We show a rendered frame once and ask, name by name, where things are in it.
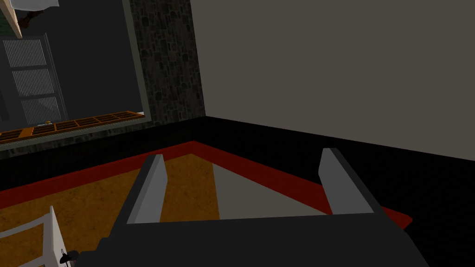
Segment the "white wooden chair frame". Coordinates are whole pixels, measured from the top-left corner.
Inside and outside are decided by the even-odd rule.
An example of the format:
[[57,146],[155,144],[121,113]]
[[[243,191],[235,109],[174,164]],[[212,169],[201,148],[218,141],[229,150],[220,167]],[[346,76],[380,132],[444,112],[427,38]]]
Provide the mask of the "white wooden chair frame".
[[72,267],[70,262],[60,263],[67,250],[61,235],[54,208],[49,207],[49,212],[36,220],[0,232],[0,239],[17,234],[43,224],[43,252],[39,258],[27,262],[19,267]]

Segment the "brown panelled door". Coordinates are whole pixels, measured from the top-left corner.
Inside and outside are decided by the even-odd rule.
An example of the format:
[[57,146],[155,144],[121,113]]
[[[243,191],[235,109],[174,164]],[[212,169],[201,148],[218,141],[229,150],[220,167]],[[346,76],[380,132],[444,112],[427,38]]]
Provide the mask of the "brown panelled door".
[[28,127],[0,133],[0,145],[45,137],[48,135],[63,134],[112,123],[130,121],[144,118],[142,113],[124,111],[100,116],[87,117],[78,120],[63,121],[58,123],[47,123],[36,127]]

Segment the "grey louvred door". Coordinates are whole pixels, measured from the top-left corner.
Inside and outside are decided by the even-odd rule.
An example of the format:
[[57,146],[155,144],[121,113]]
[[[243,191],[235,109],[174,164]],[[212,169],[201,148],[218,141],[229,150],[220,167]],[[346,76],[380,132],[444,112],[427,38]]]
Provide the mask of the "grey louvred door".
[[23,39],[0,37],[7,80],[13,82],[14,99],[27,126],[67,120],[47,34]]

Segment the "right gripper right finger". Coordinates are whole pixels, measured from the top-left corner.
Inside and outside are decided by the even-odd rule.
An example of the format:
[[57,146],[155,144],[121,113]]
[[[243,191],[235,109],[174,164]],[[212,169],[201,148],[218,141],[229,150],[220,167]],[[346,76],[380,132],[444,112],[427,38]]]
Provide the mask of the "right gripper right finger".
[[337,148],[323,148],[318,175],[334,215],[384,213]]

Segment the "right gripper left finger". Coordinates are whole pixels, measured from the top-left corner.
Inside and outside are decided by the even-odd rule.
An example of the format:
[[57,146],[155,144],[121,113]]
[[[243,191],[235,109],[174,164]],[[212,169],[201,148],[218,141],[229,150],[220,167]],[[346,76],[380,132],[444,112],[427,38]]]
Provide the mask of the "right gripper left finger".
[[152,159],[152,165],[147,172],[127,224],[160,221],[167,187],[167,171],[162,154],[153,155]]

